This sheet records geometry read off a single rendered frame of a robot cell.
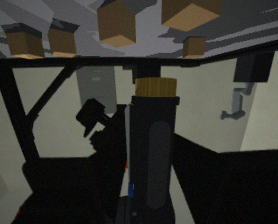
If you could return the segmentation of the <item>tan cube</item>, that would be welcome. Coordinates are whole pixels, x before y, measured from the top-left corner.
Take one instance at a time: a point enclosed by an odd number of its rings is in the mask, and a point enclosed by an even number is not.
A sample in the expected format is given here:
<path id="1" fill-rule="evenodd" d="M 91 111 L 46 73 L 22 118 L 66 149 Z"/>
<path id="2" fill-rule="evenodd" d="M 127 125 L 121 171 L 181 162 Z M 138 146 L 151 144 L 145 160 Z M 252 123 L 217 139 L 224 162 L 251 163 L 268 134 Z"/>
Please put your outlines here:
<path id="1" fill-rule="evenodd" d="M 6 33 L 6 38 L 11 56 L 45 58 L 42 39 L 25 32 Z"/>
<path id="2" fill-rule="evenodd" d="M 220 16 L 222 0 L 162 0 L 161 25 L 189 31 Z"/>
<path id="3" fill-rule="evenodd" d="M 182 59 L 186 58 L 198 58 L 204 55 L 205 49 L 204 38 L 188 38 L 183 43 L 183 56 Z"/>
<path id="4" fill-rule="evenodd" d="M 99 40 L 114 47 L 136 43 L 135 14 L 120 0 L 97 10 Z"/>
<path id="5" fill-rule="evenodd" d="M 48 40 L 51 56 L 72 58 L 73 56 L 77 55 L 73 33 L 50 28 Z"/>

